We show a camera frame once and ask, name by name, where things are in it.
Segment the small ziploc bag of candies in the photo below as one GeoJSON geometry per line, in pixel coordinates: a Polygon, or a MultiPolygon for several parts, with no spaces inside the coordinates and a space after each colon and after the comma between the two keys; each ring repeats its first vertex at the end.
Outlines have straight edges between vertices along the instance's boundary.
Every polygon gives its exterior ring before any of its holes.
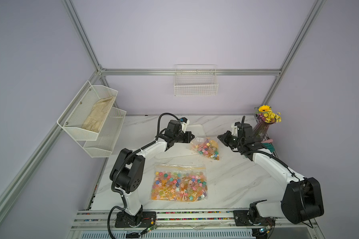
{"type": "Polygon", "coordinates": [[[212,160],[219,160],[217,137],[196,137],[191,142],[191,149],[196,153],[212,160]]]}

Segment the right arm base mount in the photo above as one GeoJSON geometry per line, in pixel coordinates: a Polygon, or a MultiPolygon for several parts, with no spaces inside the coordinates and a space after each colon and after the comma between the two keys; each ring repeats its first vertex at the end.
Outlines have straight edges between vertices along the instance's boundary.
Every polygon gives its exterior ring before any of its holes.
{"type": "Polygon", "coordinates": [[[265,200],[256,201],[250,204],[248,209],[245,210],[234,210],[233,217],[236,226],[270,226],[275,225],[274,220],[271,217],[262,217],[259,215],[259,211],[256,208],[256,205],[260,202],[265,202],[265,200]]]}

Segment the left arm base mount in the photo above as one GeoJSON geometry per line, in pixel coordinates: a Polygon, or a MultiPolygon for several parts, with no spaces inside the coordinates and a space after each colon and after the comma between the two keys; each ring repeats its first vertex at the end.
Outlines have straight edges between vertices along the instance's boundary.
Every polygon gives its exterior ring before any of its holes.
{"type": "Polygon", "coordinates": [[[115,228],[147,228],[152,226],[156,221],[157,213],[154,211],[139,211],[132,216],[126,212],[118,212],[115,228]]]}

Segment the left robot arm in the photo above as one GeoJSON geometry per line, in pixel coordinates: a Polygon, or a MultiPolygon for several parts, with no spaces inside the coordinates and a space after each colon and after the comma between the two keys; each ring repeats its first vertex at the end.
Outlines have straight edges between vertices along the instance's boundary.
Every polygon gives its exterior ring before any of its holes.
{"type": "Polygon", "coordinates": [[[167,127],[158,130],[154,140],[134,150],[124,148],[118,154],[110,172],[111,191],[120,194],[124,208],[129,216],[142,211],[137,189],[142,182],[145,161],[163,153],[176,143],[190,143],[194,135],[187,131],[189,120],[178,118],[169,121],[167,127]]]}

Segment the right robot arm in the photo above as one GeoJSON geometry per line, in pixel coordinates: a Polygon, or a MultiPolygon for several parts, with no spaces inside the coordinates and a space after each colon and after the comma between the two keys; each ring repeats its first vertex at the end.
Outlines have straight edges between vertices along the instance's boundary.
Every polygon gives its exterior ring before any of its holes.
{"type": "Polygon", "coordinates": [[[260,225],[270,219],[285,218],[292,224],[304,223],[324,215],[323,197],[319,181],[307,178],[274,156],[262,143],[254,139],[253,128],[243,121],[232,124],[232,130],[219,135],[218,140],[233,152],[246,156],[265,169],[283,189],[280,201],[259,200],[250,204],[245,216],[234,211],[243,225],[260,225]]]}

